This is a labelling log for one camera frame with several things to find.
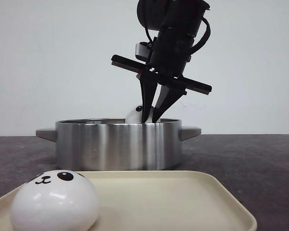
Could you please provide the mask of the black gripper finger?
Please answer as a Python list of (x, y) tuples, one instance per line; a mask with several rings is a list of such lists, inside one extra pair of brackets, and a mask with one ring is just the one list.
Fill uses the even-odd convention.
[(142, 123), (145, 123), (149, 117), (152, 102), (156, 93), (157, 83), (149, 80), (140, 80), (142, 92)]
[(183, 95), (183, 86), (161, 86), (160, 95), (153, 111), (152, 122), (157, 122), (160, 117)]

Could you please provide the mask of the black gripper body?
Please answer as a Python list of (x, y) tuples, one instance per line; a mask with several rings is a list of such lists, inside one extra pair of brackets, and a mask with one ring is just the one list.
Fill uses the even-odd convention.
[(146, 67), (154, 68), (162, 82), (171, 80), (189, 90), (208, 95), (212, 86), (184, 78), (183, 71), (187, 62), (190, 61), (191, 55), (206, 43), (209, 36), (210, 28), (208, 27), (200, 41), (194, 45), (193, 35), (182, 34), (172, 28), (163, 29), (153, 40), (153, 48), (147, 63), (142, 64), (119, 55), (113, 55), (112, 65), (135, 73), (140, 73)]

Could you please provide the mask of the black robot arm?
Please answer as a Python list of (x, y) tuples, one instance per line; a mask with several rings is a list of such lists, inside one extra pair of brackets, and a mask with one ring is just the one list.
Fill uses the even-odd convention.
[(183, 76), (192, 54), (210, 37), (204, 18), (210, 5), (203, 0), (141, 0), (137, 17), (157, 37), (137, 44), (136, 61), (113, 55), (112, 65), (137, 73), (142, 92), (142, 120), (157, 122), (178, 99), (193, 90), (208, 95), (212, 87)]

